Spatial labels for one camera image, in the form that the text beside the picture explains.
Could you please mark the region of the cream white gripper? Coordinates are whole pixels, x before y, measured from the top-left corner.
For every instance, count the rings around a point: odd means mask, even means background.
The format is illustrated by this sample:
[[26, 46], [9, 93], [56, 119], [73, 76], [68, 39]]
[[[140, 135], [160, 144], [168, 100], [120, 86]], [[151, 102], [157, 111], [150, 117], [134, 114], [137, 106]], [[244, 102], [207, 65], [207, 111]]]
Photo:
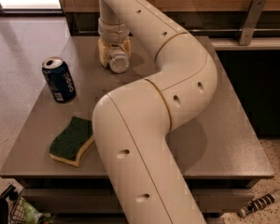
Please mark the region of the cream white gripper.
[[100, 39], [98, 40], [98, 49], [100, 62], [103, 67], [109, 64], [109, 49], [111, 45], [121, 44], [123, 59], [128, 63], [131, 59], [131, 41], [128, 37], [130, 31], [124, 23], [120, 21], [111, 22], [99, 19], [98, 32]]

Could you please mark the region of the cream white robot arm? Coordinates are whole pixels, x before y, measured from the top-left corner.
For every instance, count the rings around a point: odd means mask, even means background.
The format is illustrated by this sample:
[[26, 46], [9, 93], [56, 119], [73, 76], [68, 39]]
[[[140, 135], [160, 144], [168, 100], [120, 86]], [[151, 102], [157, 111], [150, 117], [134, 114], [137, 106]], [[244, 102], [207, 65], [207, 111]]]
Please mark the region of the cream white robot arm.
[[129, 224], [206, 224], [165, 140], [214, 97], [204, 46], [146, 0], [103, 0], [138, 38], [158, 73], [121, 86], [92, 113], [95, 143]]

